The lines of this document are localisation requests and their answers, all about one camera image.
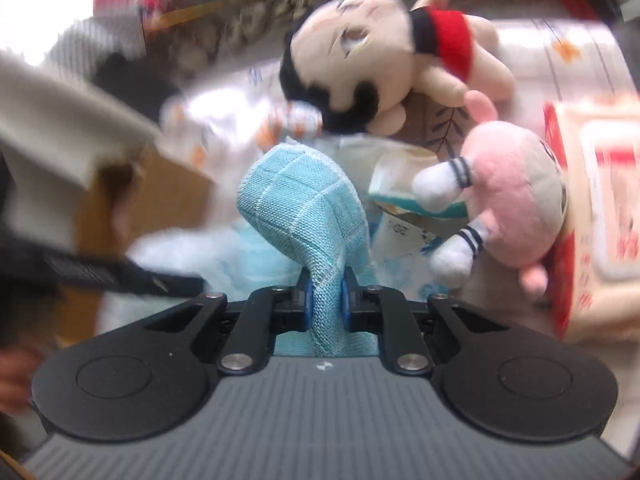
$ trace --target snack package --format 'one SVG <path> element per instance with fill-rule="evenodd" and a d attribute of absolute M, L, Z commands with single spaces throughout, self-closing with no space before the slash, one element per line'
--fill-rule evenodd
<path fill-rule="evenodd" d="M 549 254 L 559 334 L 640 339 L 640 102 L 609 97 L 545 107 L 546 140 L 569 203 Z"/>
<path fill-rule="evenodd" d="M 255 134 L 255 143 L 266 153 L 287 136 L 294 140 L 309 140 L 321 132 L 320 110 L 301 101 L 292 101 L 269 110 Z"/>
<path fill-rule="evenodd" d="M 435 153 L 418 146 L 393 150 L 380 157 L 371 176 L 369 197 L 393 214 L 418 213 L 432 218 L 466 218 L 462 197 L 444 211 L 425 211 L 414 197 L 414 177 L 439 163 Z"/>

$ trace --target plush doll arm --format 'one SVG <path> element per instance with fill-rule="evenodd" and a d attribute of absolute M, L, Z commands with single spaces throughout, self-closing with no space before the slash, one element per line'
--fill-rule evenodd
<path fill-rule="evenodd" d="M 487 209 L 447 239 L 431 256 L 433 277 L 449 288 L 464 285 L 485 242 L 495 237 L 495 225 L 494 212 Z"/>
<path fill-rule="evenodd" d="M 414 3 L 411 10 L 426 6 L 435 7 L 436 9 L 446 9 L 449 7 L 449 0 L 418 0 Z"/>
<path fill-rule="evenodd" d="M 394 105 L 389 110 L 379 112 L 370 123 L 367 123 L 367 131 L 377 136 L 393 135 L 402 128 L 405 119 L 404 107 L 399 104 Z"/>
<path fill-rule="evenodd" d="M 418 173 L 412 182 L 416 201 L 431 213 L 444 211 L 471 186 L 471 168 L 464 157 L 452 158 Z"/>
<path fill-rule="evenodd" d="M 450 108 L 459 108 L 465 102 L 468 86 L 443 67 L 427 64 L 416 75 L 414 90 L 427 94 L 437 103 Z"/>
<path fill-rule="evenodd" d="M 477 43 L 473 52 L 474 63 L 467 81 L 469 87 L 481 91 L 494 102 L 510 99 L 515 87 L 511 70 Z"/>
<path fill-rule="evenodd" d="M 520 269 L 520 285 L 532 300 L 542 297 L 548 282 L 545 267 L 540 264 Z"/>
<path fill-rule="evenodd" d="M 478 45 L 489 52 L 496 51 L 500 43 L 500 38 L 492 22 L 486 18 L 471 16 L 469 14 L 465 14 L 465 22 Z"/>

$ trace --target black strap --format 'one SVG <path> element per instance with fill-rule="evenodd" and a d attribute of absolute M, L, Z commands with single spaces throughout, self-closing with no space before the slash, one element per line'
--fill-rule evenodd
<path fill-rule="evenodd" d="M 478 231 L 473 229 L 470 225 L 466 226 L 465 229 L 471 233 L 472 237 L 478 243 L 478 250 L 482 250 L 482 246 L 484 245 L 484 240 L 482 240 L 482 237 L 479 235 Z"/>
<path fill-rule="evenodd" d="M 0 238 L 0 277 L 34 285 L 75 285 L 171 298 L 192 298 L 204 290 L 199 276 L 151 272 L 132 262 L 75 256 L 7 235 Z"/>
<path fill-rule="evenodd" d="M 473 251 L 473 254 L 474 254 L 474 260 L 475 260 L 476 256 L 478 256 L 478 250 L 476 250 L 476 246 L 471 241 L 471 238 L 469 238 L 469 236 L 463 230 L 458 231 L 456 234 L 460 236 L 469 245 L 469 247 L 471 247 L 471 250 Z"/>
<path fill-rule="evenodd" d="M 438 53 L 438 37 L 431 15 L 424 7 L 418 7 L 409 12 L 409 18 L 411 19 L 414 33 L 415 51 L 418 54 L 433 54 L 436 56 Z"/>
<path fill-rule="evenodd" d="M 460 156 L 458 160 L 462 165 L 462 170 L 465 172 L 465 177 L 466 177 L 466 186 L 462 186 L 462 187 L 470 187 L 471 186 L 471 170 L 469 169 L 469 164 L 466 162 L 466 158 L 463 156 Z"/>
<path fill-rule="evenodd" d="M 466 186 L 464 181 L 462 180 L 462 174 L 460 173 L 460 168 L 456 164 L 456 160 L 454 158 L 450 158 L 449 164 L 453 168 L 453 173 L 456 175 L 456 182 L 458 183 L 458 187 L 460 189 L 464 189 Z"/>

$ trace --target white sock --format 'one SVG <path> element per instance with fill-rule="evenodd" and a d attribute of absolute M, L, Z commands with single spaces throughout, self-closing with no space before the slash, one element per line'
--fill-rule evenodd
<path fill-rule="evenodd" d="M 412 191 L 417 202 L 433 213 L 444 211 L 462 192 L 471 186 L 471 172 L 463 158 L 452 158 L 414 177 Z"/>
<path fill-rule="evenodd" d="M 430 268 L 438 282 L 449 288 L 462 286 L 471 273 L 476 256 L 489 235 L 479 218 L 474 218 L 444 242 L 431 257 Z"/>

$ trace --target black circular pad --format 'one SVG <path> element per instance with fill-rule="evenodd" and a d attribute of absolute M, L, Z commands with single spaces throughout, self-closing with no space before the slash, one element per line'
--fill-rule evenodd
<path fill-rule="evenodd" d="M 144 361 L 131 356 L 113 355 L 89 361 L 78 372 L 78 386 L 101 399 L 122 399 L 147 386 L 153 372 Z"/>
<path fill-rule="evenodd" d="M 615 377 L 596 358 L 516 327 L 469 333 L 445 366 L 442 391 L 465 420 L 526 442 L 600 433 L 618 396 Z"/>
<path fill-rule="evenodd" d="M 122 442 L 186 420 L 207 395 L 209 379 L 179 336 L 126 328 L 53 354 L 32 386 L 47 429 Z"/>
<path fill-rule="evenodd" d="M 498 369 L 500 384 L 527 399 L 553 399 L 571 386 L 573 376 L 560 363 L 546 357 L 516 357 Z"/>

